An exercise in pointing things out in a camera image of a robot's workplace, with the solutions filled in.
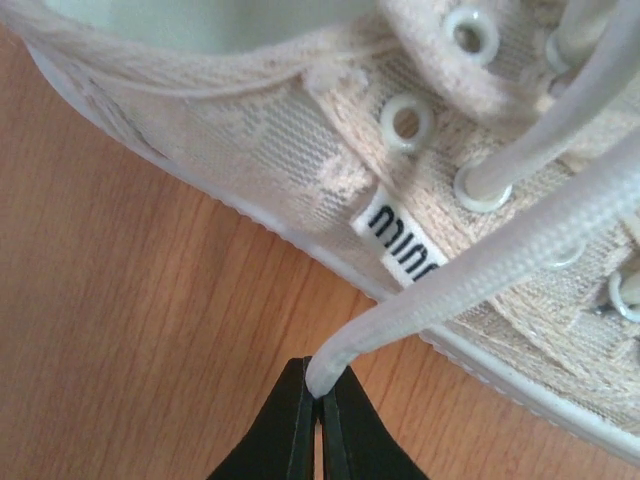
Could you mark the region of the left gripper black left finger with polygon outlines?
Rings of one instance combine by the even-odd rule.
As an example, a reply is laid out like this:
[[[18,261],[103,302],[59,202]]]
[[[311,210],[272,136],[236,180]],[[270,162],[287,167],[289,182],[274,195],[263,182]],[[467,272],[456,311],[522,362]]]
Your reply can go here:
[[[210,480],[314,477],[316,402],[305,384],[310,359],[290,359],[241,441]]]

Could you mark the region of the white shoelace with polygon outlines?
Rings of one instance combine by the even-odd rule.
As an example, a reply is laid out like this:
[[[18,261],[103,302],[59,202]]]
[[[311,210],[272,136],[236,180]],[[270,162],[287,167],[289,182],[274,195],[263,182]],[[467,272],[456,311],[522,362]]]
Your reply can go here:
[[[556,158],[639,69],[639,4],[620,1],[573,83],[522,137],[468,173],[470,195],[497,194]],[[639,134],[627,134],[558,190],[396,298],[342,327],[313,356],[310,393],[327,394],[359,355],[418,333],[489,299],[557,253],[635,210]]]

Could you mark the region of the white sneaker shoe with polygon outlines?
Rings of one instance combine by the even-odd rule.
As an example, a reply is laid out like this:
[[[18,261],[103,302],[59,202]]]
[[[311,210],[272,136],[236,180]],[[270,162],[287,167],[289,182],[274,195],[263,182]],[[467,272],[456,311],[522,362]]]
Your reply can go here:
[[[5,1],[1,20],[99,128],[379,307],[639,134],[638,69],[541,169],[467,191],[577,78],[618,2]],[[637,464],[639,204],[416,334]]]

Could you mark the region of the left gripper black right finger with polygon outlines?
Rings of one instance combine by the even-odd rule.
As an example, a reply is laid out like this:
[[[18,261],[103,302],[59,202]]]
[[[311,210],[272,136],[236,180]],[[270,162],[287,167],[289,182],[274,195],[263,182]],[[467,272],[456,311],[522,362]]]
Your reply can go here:
[[[342,373],[319,406],[325,479],[425,480],[386,429],[352,369]]]

